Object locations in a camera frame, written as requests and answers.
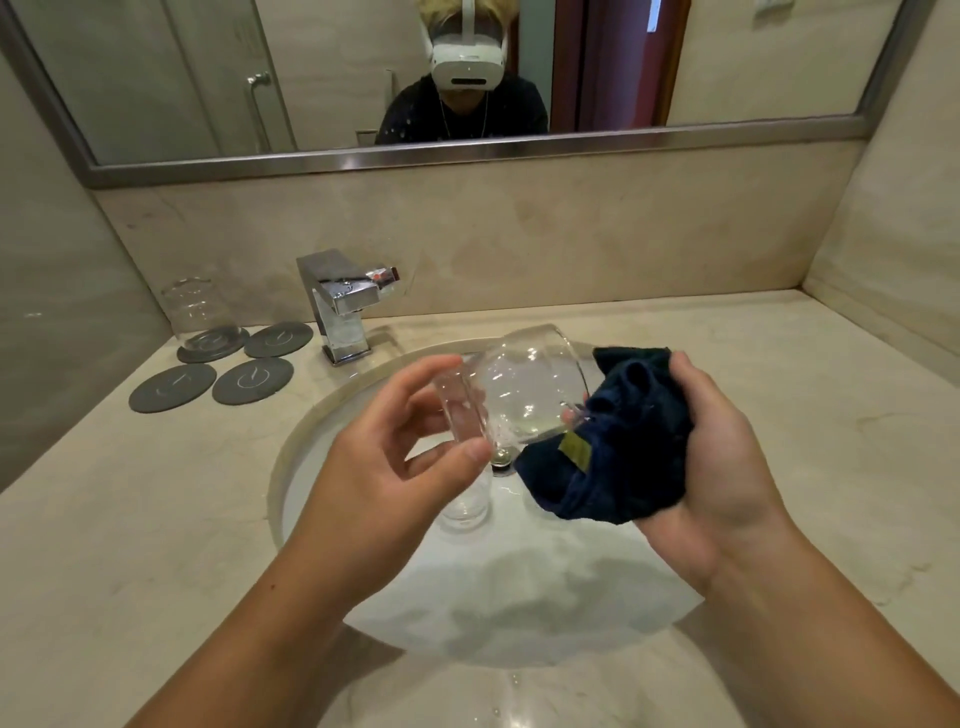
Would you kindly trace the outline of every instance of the sink drain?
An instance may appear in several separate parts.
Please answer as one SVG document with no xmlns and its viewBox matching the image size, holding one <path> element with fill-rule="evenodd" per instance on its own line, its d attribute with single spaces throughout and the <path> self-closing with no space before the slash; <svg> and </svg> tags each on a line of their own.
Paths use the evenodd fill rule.
<svg viewBox="0 0 960 728">
<path fill-rule="evenodd" d="M 519 454 L 520 451 L 516 448 L 499 449 L 491 461 L 493 475 L 495 477 L 507 477 L 508 475 L 513 475 L 516 472 L 514 469 L 514 461 Z"/>
</svg>

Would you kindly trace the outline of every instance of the faucet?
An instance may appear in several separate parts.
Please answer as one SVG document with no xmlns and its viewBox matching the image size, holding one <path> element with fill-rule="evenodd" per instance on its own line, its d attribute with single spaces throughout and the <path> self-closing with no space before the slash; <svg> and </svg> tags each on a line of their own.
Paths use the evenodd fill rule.
<svg viewBox="0 0 960 728">
<path fill-rule="evenodd" d="M 365 271 L 336 249 L 299 257 L 297 267 L 330 363 L 339 367 L 370 353 L 360 311 L 390 292 L 400 280 L 396 268 Z"/>
</svg>

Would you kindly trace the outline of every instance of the shower door handle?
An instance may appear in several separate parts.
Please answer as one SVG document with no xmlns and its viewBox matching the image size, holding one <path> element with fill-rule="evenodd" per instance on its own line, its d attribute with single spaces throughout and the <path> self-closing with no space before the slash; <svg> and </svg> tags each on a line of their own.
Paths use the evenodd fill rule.
<svg viewBox="0 0 960 728">
<path fill-rule="evenodd" d="M 253 126 L 256 129 L 258 151 L 262 155 L 271 154 L 274 148 L 270 143 L 267 125 L 263 122 L 260 104 L 256 100 L 256 90 L 261 86 L 273 85 L 273 82 L 273 77 L 267 72 L 258 73 L 247 79 L 247 103 L 250 106 L 250 116 L 253 119 Z"/>
</svg>

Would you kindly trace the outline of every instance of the white sink basin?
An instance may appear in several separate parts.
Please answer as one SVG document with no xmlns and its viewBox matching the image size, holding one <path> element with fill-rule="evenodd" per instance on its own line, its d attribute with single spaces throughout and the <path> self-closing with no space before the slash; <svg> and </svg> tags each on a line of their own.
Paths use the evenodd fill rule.
<svg viewBox="0 0 960 728">
<path fill-rule="evenodd" d="M 602 377 L 592 361 L 585 370 L 592 391 Z M 274 526 L 282 541 L 334 436 L 379 386 L 292 436 L 281 455 L 287 465 L 278 462 L 275 470 Z M 415 453 L 447 437 L 423 440 Z M 481 526 L 455 533 L 434 523 L 399 578 L 346 622 L 406 650 L 489 667 L 530 667 L 635 643 L 699 601 L 634 526 L 560 521 L 540 510 L 511 475 L 494 480 L 491 516 Z"/>
</svg>

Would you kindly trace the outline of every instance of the necklace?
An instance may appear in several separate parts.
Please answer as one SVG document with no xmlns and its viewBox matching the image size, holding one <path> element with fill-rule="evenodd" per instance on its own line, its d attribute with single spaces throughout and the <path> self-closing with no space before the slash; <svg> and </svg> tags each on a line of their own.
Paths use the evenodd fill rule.
<svg viewBox="0 0 960 728">
<path fill-rule="evenodd" d="M 446 140 L 453 141 L 453 135 L 450 133 L 450 126 L 449 124 L 446 123 L 446 109 L 444 109 L 444 100 L 440 98 L 440 94 L 437 94 L 437 101 L 440 103 L 440 117 L 444 121 L 444 129 L 446 129 Z M 483 130 L 481 130 L 480 136 L 477 136 L 477 137 L 472 136 L 471 139 L 473 138 L 482 139 L 484 137 L 484 134 L 487 133 L 487 118 L 489 114 L 490 114 L 490 94 L 485 93 L 483 95 Z"/>
</svg>

